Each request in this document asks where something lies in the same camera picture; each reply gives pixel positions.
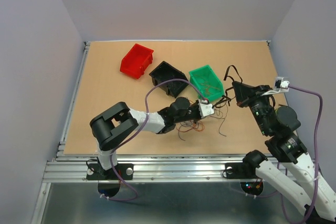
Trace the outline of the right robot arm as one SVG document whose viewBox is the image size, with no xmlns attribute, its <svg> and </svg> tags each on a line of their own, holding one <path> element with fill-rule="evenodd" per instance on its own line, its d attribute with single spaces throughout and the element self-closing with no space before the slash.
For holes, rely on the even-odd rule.
<svg viewBox="0 0 336 224">
<path fill-rule="evenodd" d="M 335 223 L 335 191 L 319 171 L 318 159 L 312 159 L 307 148 L 295 134 L 301 123 L 294 109 L 287 105 L 275 107 L 269 100 L 275 94 L 288 92 L 294 86 L 277 77 L 274 88 L 232 83 L 237 105 L 250 108 L 264 136 L 268 150 L 295 181 L 275 167 L 260 151 L 248 153 L 241 170 L 248 177 L 265 179 L 282 197 L 287 198 L 303 215 L 301 223 Z"/>
</svg>

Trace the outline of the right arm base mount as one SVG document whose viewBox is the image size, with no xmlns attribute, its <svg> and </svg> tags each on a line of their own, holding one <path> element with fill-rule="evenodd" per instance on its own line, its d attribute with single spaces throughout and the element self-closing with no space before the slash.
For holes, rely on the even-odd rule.
<svg viewBox="0 0 336 224">
<path fill-rule="evenodd" d="M 258 162 L 226 163 L 221 175 L 226 179 L 256 179 L 265 178 L 270 175 L 273 169 L 271 167 L 262 167 Z"/>
</svg>

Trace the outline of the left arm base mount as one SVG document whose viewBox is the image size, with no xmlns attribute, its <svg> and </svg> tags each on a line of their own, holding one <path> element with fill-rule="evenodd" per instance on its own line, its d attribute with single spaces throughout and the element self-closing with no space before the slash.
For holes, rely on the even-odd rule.
<svg viewBox="0 0 336 224">
<path fill-rule="evenodd" d="M 104 170 L 101 167 L 101 164 L 97 159 L 88 159 L 86 161 L 87 166 L 87 180 L 117 180 L 118 176 L 115 174 L 113 169 Z M 131 163 L 119 163 L 115 167 L 119 176 L 121 176 L 124 180 L 132 180 L 133 179 L 133 171 L 134 165 Z"/>
</svg>

